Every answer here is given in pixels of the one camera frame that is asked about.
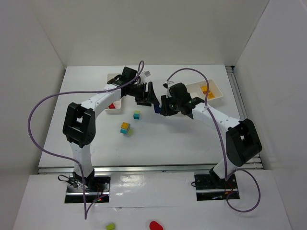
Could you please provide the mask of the purple lego brick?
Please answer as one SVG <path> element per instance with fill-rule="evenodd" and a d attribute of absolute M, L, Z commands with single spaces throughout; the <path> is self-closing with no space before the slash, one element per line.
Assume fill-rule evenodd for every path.
<path fill-rule="evenodd" d="M 154 112 L 156 114 L 160 114 L 161 113 L 161 108 L 160 108 L 159 104 L 154 104 L 153 106 L 154 106 Z"/>

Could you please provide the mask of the teal and lime lego stack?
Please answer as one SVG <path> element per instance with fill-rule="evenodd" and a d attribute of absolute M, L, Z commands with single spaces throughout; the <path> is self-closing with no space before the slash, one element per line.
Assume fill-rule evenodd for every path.
<path fill-rule="evenodd" d="M 141 114 L 141 112 L 139 110 L 135 110 L 134 113 L 133 113 L 133 119 L 139 120 L 140 114 Z"/>

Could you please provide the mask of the yellow butterfly lego brick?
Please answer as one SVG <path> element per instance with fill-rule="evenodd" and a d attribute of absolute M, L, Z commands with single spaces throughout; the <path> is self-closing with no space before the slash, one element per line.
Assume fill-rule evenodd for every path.
<path fill-rule="evenodd" d="M 201 88 L 201 91 L 203 92 L 203 94 L 206 94 L 207 92 L 210 92 L 208 90 L 208 86 L 201 86 L 200 88 Z"/>

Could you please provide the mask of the red lego brick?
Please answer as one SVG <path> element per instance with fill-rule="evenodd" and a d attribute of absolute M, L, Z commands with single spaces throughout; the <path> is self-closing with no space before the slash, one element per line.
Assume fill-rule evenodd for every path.
<path fill-rule="evenodd" d="M 115 105 L 112 103 L 111 105 L 108 106 L 109 109 L 115 109 Z"/>

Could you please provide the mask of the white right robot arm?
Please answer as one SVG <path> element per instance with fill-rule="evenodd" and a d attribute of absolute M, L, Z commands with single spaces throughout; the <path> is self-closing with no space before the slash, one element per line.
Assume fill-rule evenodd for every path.
<path fill-rule="evenodd" d="M 254 123 L 250 119 L 233 118 L 210 106 L 207 101 L 211 93 L 209 89 L 199 87 L 199 93 L 192 98 L 183 83 L 167 81 L 163 86 L 166 88 L 166 95 L 161 97 L 162 115 L 182 113 L 217 131 L 223 158 L 209 171 L 213 184 L 227 180 L 231 173 L 262 151 Z"/>

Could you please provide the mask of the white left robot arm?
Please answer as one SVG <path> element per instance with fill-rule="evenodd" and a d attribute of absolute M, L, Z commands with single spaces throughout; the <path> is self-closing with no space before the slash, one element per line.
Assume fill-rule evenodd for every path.
<path fill-rule="evenodd" d="M 67 108 L 63 134 L 70 143 L 73 158 L 77 161 L 73 170 L 76 181 L 91 188 L 96 183 L 91 163 L 91 142 L 96 134 L 96 118 L 113 102 L 124 96 L 132 96 L 136 104 L 159 107 L 152 82 L 146 82 L 149 71 L 136 71 L 125 67 L 123 72 L 110 79 L 102 92 L 82 103 L 70 103 Z"/>

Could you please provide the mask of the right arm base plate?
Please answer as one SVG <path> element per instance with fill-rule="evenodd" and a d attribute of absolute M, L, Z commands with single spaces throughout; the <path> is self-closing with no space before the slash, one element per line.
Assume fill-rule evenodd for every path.
<path fill-rule="evenodd" d="M 213 183 L 209 174 L 196 174 L 191 186 L 196 189 L 197 201 L 215 201 L 229 199 L 240 199 L 238 186 L 235 175 L 225 182 L 222 180 L 218 183 Z"/>

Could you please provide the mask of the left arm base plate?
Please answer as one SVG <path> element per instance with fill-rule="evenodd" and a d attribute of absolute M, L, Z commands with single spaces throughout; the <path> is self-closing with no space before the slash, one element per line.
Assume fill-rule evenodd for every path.
<path fill-rule="evenodd" d="M 65 201 L 66 204 L 83 203 L 83 184 L 75 180 L 72 176 L 59 175 L 58 180 L 67 183 Z M 94 184 L 85 186 L 86 203 L 92 203 L 97 199 L 97 203 L 109 202 L 110 176 L 98 176 L 94 179 Z"/>

